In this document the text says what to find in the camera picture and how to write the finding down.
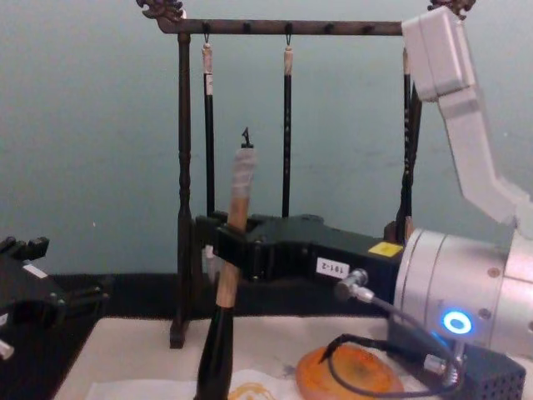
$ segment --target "yellow label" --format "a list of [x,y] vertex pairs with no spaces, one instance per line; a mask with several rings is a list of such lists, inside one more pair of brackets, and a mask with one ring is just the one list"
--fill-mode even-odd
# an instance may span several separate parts
[[399,246],[394,243],[380,242],[377,245],[375,245],[373,248],[368,250],[368,252],[374,253],[380,256],[385,256],[385,257],[394,257],[401,250],[403,250],[403,246]]

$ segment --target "stand post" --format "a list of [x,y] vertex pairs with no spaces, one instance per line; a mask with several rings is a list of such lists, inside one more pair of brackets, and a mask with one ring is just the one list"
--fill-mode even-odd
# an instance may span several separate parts
[[182,348],[192,309],[191,235],[191,35],[180,33],[179,43],[179,162],[180,209],[177,216],[177,310],[170,330],[170,347]]

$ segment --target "white label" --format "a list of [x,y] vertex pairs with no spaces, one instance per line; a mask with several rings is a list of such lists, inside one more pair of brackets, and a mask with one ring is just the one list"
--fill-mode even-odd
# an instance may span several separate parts
[[206,75],[206,95],[212,96],[213,94],[213,76],[208,73]]
[[213,253],[213,246],[206,246],[206,257],[207,258],[213,258],[215,257],[215,254]]
[[319,257],[316,259],[316,271],[322,275],[344,279],[350,273],[350,266],[343,262]]
[[22,268],[24,268],[29,273],[32,273],[33,275],[35,275],[37,278],[43,279],[44,277],[45,278],[47,277],[46,273],[41,271],[39,268],[33,266],[32,264],[25,265]]

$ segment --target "cable connector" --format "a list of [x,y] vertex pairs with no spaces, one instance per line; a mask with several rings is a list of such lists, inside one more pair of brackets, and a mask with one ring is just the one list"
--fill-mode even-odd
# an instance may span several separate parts
[[424,369],[442,376],[446,372],[446,361],[433,354],[427,354],[424,359]]
[[366,287],[355,287],[353,289],[353,294],[359,300],[360,302],[364,303],[372,303],[372,300],[374,299],[374,292]]
[[354,298],[355,290],[358,287],[365,286],[368,283],[368,274],[364,269],[355,269],[347,277],[342,279],[335,286],[335,297],[346,302],[349,298]]

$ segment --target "black cable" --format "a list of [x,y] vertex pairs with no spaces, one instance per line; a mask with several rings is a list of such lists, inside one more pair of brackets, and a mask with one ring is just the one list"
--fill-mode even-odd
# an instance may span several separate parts
[[332,361],[333,354],[331,354],[327,358],[327,366],[329,368],[330,374],[333,376],[333,378],[338,384],[340,384],[345,389],[353,393],[359,394],[361,396],[367,396],[370,398],[425,398],[425,397],[431,397],[431,396],[442,396],[444,394],[450,394],[459,388],[465,376],[465,369],[462,363],[456,360],[451,350],[445,344],[443,344],[440,340],[438,340],[436,337],[434,337],[429,332],[427,332],[427,330],[417,320],[415,320],[411,315],[406,314],[402,310],[394,307],[392,304],[388,302],[384,302],[383,300],[377,297],[372,298],[371,304],[378,306],[379,308],[382,308],[383,310],[387,311],[390,314],[397,315],[399,318],[410,323],[415,329],[420,330],[425,336],[427,336],[431,341],[433,341],[435,345],[439,348],[439,350],[441,350],[445,354],[445,360],[449,362],[453,368],[456,369],[458,378],[456,382],[452,383],[451,385],[439,387],[439,388],[432,389],[432,390],[420,391],[420,392],[394,392],[394,393],[393,392],[389,392],[389,393],[371,392],[371,391],[353,386],[350,383],[346,382],[344,379],[342,379],[337,373],[335,367],[333,366],[333,361]]
[[401,355],[404,358],[408,358],[410,361],[418,361],[423,365],[424,358],[419,352],[411,352],[403,347],[396,346],[387,340],[375,340],[368,337],[362,337],[357,335],[351,335],[349,333],[343,333],[337,337],[330,344],[327,345],[326,351],[322,355],[319,363],[327,360],[331,355],[344,343],[355,343],[365,348],[375,348],[387,353],[395,353]]

